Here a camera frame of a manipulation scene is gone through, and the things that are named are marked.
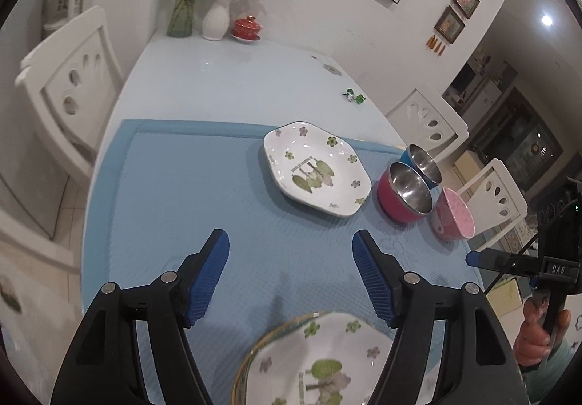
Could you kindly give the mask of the right hand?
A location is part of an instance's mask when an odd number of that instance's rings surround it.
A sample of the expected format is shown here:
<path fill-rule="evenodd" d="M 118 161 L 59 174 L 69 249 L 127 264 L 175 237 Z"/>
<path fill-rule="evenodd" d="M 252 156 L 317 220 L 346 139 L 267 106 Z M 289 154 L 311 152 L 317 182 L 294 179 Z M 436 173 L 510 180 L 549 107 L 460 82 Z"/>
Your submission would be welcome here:
<path fill-rule="evenodd" d="M 543 312 L 539 310 L 531 298 L 524 303 L 524 321 L 513 345 L 513 353 L 519 366 L 528 368 L 538 365 L 550 356 L 554 346 L 557 346 L 567 332 L 571 322 L 571 312 L 564 309 L 557 320 L 557 335 L 551 341 L 549 333 L 539 324 Z"/>

